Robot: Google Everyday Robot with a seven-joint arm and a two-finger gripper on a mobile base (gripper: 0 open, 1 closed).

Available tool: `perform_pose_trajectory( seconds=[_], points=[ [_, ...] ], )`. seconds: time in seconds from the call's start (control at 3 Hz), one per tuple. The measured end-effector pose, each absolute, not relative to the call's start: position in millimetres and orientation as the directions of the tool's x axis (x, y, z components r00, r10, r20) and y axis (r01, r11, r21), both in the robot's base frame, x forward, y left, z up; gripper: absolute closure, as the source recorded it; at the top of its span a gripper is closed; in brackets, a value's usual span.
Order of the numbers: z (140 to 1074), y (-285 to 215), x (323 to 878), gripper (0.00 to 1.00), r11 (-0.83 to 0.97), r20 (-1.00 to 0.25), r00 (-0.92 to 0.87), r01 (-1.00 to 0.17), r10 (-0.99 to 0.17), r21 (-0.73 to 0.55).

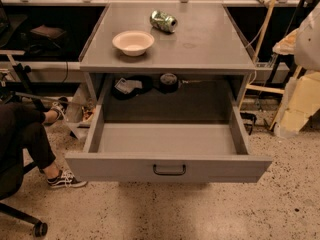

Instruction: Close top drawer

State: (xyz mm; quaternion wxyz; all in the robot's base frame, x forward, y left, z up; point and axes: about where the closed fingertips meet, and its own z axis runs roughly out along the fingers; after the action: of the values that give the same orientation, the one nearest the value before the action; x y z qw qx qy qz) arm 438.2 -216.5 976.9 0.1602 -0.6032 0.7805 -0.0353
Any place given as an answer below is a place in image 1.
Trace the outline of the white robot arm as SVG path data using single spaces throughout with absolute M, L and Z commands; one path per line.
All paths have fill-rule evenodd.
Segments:
M 306 70 L 320 71 L 320 3 L 300 24 L 294 60 Z

